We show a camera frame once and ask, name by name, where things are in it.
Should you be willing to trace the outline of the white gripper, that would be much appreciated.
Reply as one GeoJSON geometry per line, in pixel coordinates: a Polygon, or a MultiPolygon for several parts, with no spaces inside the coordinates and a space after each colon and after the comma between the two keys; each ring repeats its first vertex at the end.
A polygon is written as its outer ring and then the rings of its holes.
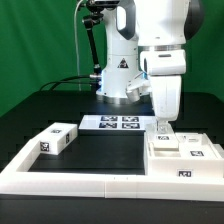
{"type": "Polygon", "coordinates": [[[157,132],[168,134],[168,121],[175,121],[179,113],[181,75],[186,72],[185,51],[142,51],[140,67],[147,74],[152,88],[157,132]]]}

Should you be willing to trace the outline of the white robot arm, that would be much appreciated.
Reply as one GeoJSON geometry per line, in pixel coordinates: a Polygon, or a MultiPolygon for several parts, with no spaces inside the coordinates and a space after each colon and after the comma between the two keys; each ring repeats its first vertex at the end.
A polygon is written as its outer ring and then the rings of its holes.
{"type": "Polygon", "coordinates": [[[156,121],[148,131],[170,134],[177,119],[182,46],[200,29],[201,0],[86,0],[83,18],[100,101],[116,104],[151,97],[156,121]]]}

